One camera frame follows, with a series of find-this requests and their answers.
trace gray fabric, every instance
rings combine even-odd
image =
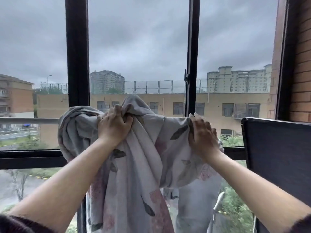
[[[78,106],[61,116],[58,141],[68,161],[98,138],[96,117],[101,113]],[[205,233],[221,178],[191,152],[190,119],[154,114],[136,95],[124,100],[126,113],[134,115],[132,129],[86,195],[88,232],[173,232],[160,191],[170,188],[179,195],[176,231]]]

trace gray cloud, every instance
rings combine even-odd
[[[183,79],[189,0],[89,0],[90,71]],[[271,63],[277,0],[201,0],[198,78]],[[66,82],[64,0],[1,0],[0,73]]]

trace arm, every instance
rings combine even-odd
[[[94,177],[112,150],[126,137],[133,122],[123,122],[121,106],[99,117],[99,138],[78,157],[23,199],[10,212],[65,232]]]
[[[270,232],[282,233],[311,214],[311,208],[219,151],[216,129],[197,114],[190,115],[195,152],[237,192]]]

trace beige building facade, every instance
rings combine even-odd
[[[105,111],[122,103],[127,94],[93,94],[91,107]],[[155,113],[167,117],[183,117],[184,94],[138,94]],[[241,118],[267,117],[269,93],[198,93],[198,113],[204,115],[218,134],[241,135]],[[38,117],[58,118],[68,110],[68,94],[38,95]],[[41,125],[41,140],[49,148],[58,146],[57,125]]]

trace handrail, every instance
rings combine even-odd
[[[58,118],[0,118],[0,124],[58,124]]]

